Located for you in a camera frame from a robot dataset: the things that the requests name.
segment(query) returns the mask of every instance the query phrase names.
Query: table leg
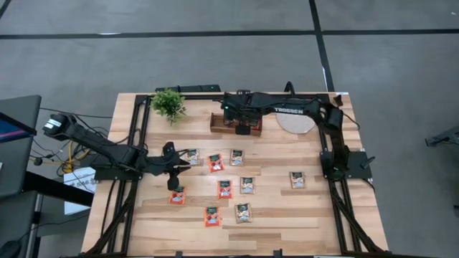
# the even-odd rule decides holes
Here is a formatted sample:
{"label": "table leg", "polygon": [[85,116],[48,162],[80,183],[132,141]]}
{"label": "table leg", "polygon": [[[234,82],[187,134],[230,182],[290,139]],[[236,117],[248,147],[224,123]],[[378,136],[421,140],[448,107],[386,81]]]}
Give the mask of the table leg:
{"label": "table leg", "polygon": [[23,191],[37,191],[46,196],[51,196],[72,203],[91,206],[93,203],[93,193],[83,191],[73,186],[54,181],[35,173],[26,172],[24,179]]}

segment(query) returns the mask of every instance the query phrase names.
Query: gray carpet floor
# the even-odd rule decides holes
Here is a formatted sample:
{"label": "gray carpet floor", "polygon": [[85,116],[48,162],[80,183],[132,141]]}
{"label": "gray carpet floor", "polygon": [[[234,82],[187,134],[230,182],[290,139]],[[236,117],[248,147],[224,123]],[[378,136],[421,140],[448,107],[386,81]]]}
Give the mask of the gray carpet floor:
{"label": "gray carpet floor", "polygon": [[[307,0],[12,0],[0,35],[313,29]],[[455,0],[316,0],[323,30],[457,29]],[[349,92],[372,163],[389,248],[459,257],[459,147],[424,138],[459,125],[459,34],[324,36],[335,91]],[[325,91],[314,35],[2,39],[0,98],[111,115],[119,92],[219,84],[223,90]],[[37,129],[49,112],[42,111]],[[110,127],[109,120],[90,119]],[[45,148],[62,145],[39,135]],[[29,170],[54,178],[55,167]],[[40,257],[76,255],[84,226],[44,237]]]}

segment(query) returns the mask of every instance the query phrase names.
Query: monitor screen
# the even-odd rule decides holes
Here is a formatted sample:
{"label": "monitor screen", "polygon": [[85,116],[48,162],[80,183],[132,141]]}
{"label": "monitor screen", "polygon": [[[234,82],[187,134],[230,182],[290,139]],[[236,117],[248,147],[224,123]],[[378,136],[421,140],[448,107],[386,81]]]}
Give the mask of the monitor screen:
{"label": "monitor screen", "polygon": [[34,129],[0,113],[0,143],[35,135]]}

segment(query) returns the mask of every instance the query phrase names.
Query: yellow cable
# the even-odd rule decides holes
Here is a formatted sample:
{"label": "yellow cable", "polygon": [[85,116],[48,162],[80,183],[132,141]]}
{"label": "yellow cable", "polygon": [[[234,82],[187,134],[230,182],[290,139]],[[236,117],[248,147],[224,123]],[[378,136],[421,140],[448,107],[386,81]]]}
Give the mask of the yellow cable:
{"label": "yellow cable", "polygon": [[63,165],[62,167],[62,170],[64,171],[64,173],[72,173],[73,172],[73,162],[74,161],[81,161],[82,159],[84,159],[90,152],[90,150],[86,150],[83,154],[81,154],[79,157],[73,157],[73,160],[72,160],[72,145],[73,145],[73,141],[71,140],[70,141],[70,144],[69,144],[69,161],[67,162],[64,162],[64,161],[54,161],[54,162],[47,162],[47,161],[44,161],[43,164],[47,164],[47,165]]}

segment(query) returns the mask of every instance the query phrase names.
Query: small package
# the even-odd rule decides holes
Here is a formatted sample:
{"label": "small package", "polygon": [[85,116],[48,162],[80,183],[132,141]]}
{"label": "small package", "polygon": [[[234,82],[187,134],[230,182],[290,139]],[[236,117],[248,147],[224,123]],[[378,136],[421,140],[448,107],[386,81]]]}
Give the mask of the small package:
{"label": "small package", "polygon": [[235,205],[235,209],[237,223],[252,222],[252,209],[250,208],[250,204],[238,204]]}
{"label": "small package", "polygon": [[232,198],[232,181],[224,180],[218,181],[217,188],[218,199],[230,199]]}
{"label": "small package", "polygon": [[222,154],[209,156],[207,161],[209,162],[210,172],[224,170]]}
{"label": "small package", "polygon": [[241,178],[241,194],[255,194],[255,178]]}
{"label": "small package", "polygon": [[220,226],[222,218],[220,217],[220,208],[207,207],[204,208],[204,225],[205,226]]}
{"label": "small package", "polygon": [[249,125],[252,130],[260,130],[261,119],[249,119],[245,125]]}
{"label": "small package", "polygon": [[169,197],[170,204],[185,204],[186,197],[186,187],[179,186],[177,189],[173,190],[171,196]]}
{"label": "small package", "polygon": [[244,165],[244,151],[243,150],[231,150],[231,166],[243,166]]}
{"label": "small package", "polygon": [[303,172],[290,172],[292,188],[305,188]]}
{"label": "small package", "polygon": [[190,166],[198,166],[199,165],[198,149],[189,149],[188,153],[186,153],[186,159],[188,160]]}

